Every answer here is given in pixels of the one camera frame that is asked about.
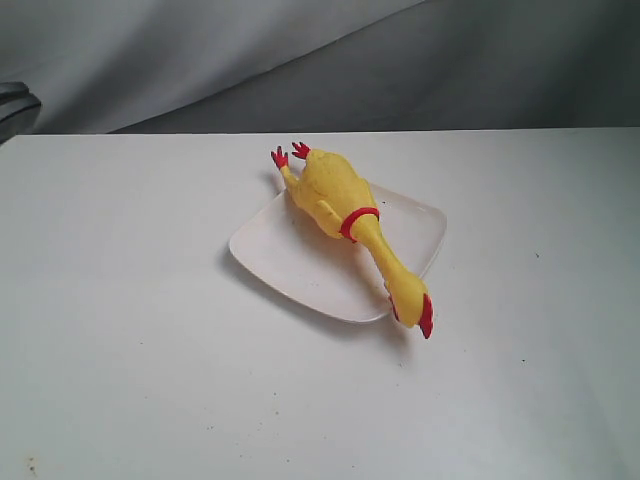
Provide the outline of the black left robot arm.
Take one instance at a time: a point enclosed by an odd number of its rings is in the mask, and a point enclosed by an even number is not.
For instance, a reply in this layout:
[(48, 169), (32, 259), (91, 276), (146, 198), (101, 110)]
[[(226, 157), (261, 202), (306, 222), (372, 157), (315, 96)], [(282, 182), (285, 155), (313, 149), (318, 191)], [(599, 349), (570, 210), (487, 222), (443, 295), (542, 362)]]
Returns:
[(17, 135), (29, 134), (42, 110), (41, 100), (24, 82), (2, 82), (0, 107), (0, 143)]

